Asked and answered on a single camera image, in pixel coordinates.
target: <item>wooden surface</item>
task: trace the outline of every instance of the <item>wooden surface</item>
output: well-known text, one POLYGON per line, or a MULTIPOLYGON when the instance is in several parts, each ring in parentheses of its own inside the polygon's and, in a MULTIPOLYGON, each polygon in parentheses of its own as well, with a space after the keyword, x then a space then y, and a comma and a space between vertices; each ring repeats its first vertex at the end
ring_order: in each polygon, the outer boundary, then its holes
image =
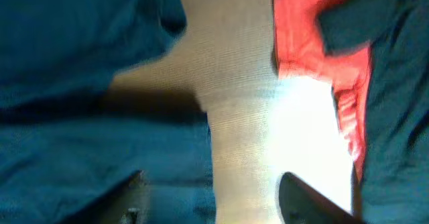
POLYGON ((108 98, 121 91, 172 93, 180 98, 174 103, 196 96, 212 130, 217 223, 281 223, 276 184, 286 170, 350 208, 351 161, 330 87, 277 80, 272 0, 182 1, 186 35, 155 64, 119 75, 108 98))

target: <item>red fabric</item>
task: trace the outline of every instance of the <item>red fabric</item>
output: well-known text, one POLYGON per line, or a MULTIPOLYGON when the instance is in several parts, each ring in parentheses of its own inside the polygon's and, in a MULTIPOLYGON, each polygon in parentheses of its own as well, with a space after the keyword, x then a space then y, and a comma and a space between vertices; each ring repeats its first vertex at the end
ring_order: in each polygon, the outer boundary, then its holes
POLYGON ((349 144, 358 179, 365 159, 365 104, 369 49, 325 56, 316 16, 344 0, 274 0, 275 50, 280 78, 311 76, 332 84, 341 133, 349 144))

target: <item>sleeve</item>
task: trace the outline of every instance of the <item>sleeve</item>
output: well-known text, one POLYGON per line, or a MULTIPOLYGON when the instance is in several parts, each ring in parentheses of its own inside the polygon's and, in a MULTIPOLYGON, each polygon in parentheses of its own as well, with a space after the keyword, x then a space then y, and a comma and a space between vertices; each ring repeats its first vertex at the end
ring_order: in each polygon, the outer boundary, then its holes
POLYGON ((317 17, 324 51, 336 54, 373 42, 387 30, 399 0, 348 0, 317 17))

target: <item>blue garment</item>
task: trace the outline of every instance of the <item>blue garment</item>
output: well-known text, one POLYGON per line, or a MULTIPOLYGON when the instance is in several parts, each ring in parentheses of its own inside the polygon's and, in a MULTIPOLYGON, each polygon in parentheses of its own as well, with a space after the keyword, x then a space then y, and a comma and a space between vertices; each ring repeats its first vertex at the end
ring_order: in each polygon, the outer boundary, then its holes
POLYGON ((61 222, 138 170, 147 223, 214 222, 206 115, 94 108, 185 26, 180 0, 0 0, 0 223, 61 222))

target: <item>fabric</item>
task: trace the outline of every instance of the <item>fabric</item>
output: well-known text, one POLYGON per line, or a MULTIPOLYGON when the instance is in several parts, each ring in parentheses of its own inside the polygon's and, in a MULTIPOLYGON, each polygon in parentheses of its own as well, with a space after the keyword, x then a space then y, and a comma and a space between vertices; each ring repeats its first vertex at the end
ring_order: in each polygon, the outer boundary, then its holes
POLYGON ((371 72, 368 49, 337 56, 339 52, 318 33, 316 23, 318 13, 343 1, 274 0, 275 52, 280 78, 311 76, 332 84, 341 133, 360 179, 365 159, 364 119, 371 72))
POLYGON ((180 0, 0 0, 0 223, 58 223, 134 172, 147 223, 212 223, 205 114, 100 112, 113 75, 183 34, 180 0))
POLYGON ((318 20, 331 50, 371 42, 368 223, 429 222, 429 0, 348 0, 318 20))

